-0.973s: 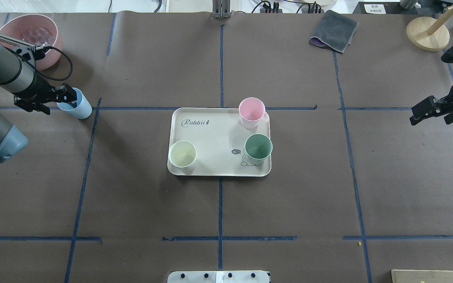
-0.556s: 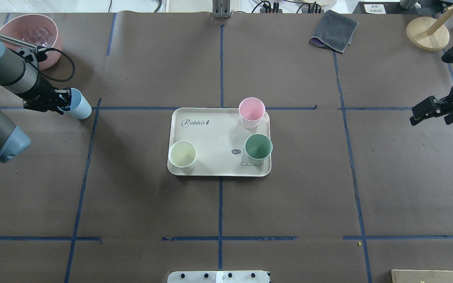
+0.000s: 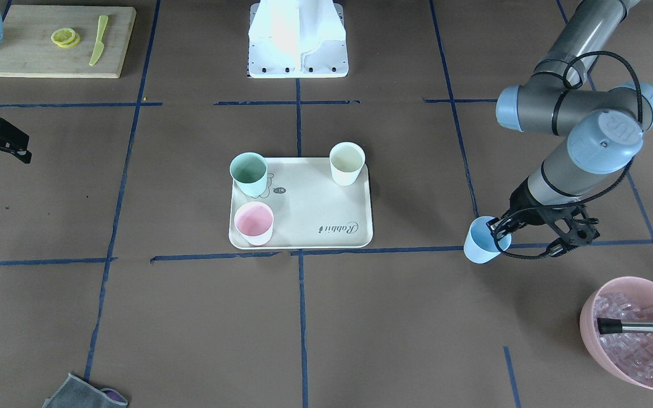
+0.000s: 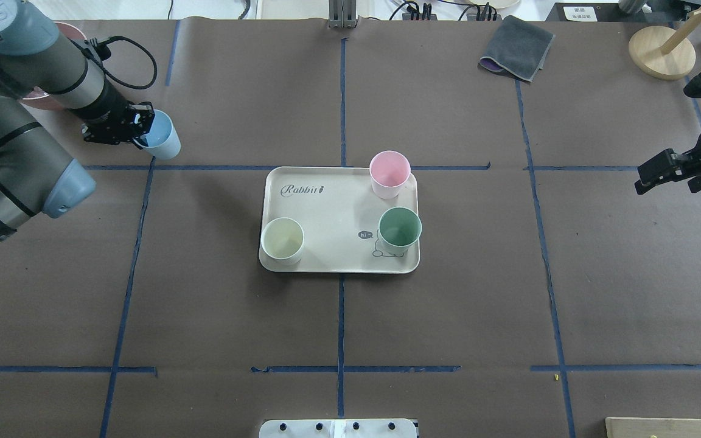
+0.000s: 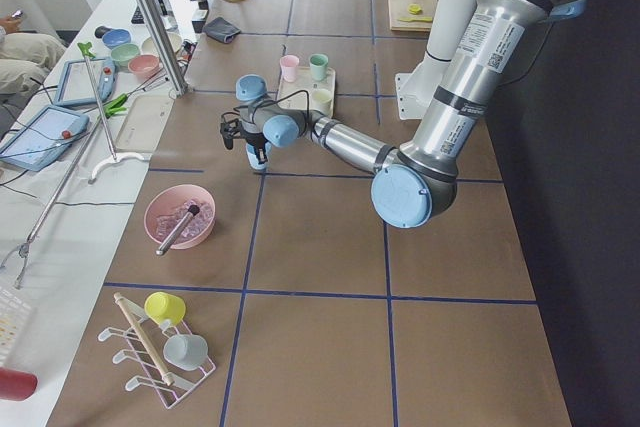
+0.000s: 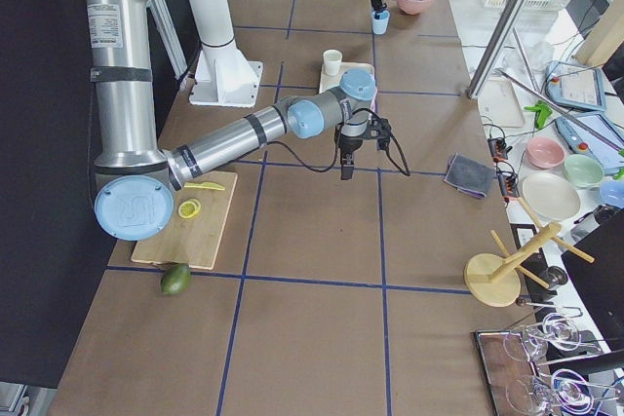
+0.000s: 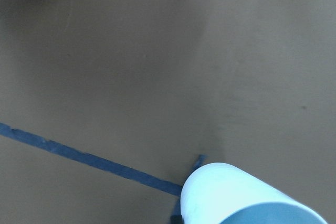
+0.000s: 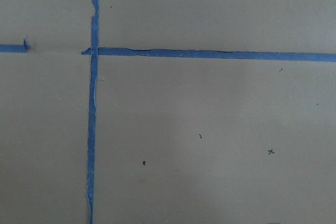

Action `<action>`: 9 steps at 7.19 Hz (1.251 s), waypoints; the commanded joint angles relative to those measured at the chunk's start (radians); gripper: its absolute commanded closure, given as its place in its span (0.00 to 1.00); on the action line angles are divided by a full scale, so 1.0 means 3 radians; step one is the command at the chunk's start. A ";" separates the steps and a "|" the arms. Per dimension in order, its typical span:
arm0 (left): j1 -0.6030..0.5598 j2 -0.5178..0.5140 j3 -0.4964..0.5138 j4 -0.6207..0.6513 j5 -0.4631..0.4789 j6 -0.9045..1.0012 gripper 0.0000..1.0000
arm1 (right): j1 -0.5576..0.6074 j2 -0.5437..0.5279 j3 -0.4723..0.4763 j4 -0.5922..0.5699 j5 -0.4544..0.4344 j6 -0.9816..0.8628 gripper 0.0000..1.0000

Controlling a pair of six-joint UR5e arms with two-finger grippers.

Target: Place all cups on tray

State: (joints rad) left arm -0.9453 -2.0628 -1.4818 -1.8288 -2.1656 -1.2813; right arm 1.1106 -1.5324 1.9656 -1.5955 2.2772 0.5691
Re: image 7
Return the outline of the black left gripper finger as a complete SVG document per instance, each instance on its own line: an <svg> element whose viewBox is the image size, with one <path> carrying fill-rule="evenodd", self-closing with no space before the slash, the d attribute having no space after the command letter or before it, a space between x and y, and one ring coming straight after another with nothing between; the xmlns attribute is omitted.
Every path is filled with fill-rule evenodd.
<svg viewBox="0 0 336 224"><path fill-rule="evenodd" d="M171 215L170 224L183 224L183 218L181 215Z"/></svg>

